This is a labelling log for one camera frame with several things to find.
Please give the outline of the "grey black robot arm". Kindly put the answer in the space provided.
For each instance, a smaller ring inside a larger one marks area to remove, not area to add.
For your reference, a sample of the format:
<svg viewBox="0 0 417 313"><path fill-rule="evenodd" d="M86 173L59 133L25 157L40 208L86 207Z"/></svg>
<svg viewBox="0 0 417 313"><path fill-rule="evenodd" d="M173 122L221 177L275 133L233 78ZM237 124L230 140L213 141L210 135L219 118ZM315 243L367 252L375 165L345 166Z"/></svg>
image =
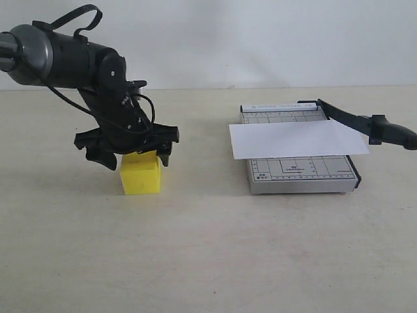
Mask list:
<svg viewBox="0 0 417 313"><path fill-rule="evenodd" d="M67 103L60 88L79 92L86 104L79 110L98 124L74 138L87 160L115 170L117 155L154 151L168 166L179 130L146 115L139 100L149 99L140 91L147 81L127 80L126 59L115 49L81 35L21 24L1 33L1 71L18 84L47 87Z"/></svg>

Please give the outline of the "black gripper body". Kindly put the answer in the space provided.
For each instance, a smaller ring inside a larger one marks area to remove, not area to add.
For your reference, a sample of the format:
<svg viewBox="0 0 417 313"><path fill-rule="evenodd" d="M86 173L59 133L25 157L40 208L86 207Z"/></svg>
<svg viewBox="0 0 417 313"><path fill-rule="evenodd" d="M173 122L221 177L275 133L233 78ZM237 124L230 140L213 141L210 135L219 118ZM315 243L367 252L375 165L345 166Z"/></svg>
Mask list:
<svg viewBox="0 0 417 313"><path fill-rule="evenodd" d="M94 114L98 127L76 134L74 144L78 149L112 147L115 154L125 155L156 150L163 142L179 142L177 127L155 123L154 117L147 117L140 106L124 106L125 95L117 102L91 88L80 89L79 93Z"/></svg>

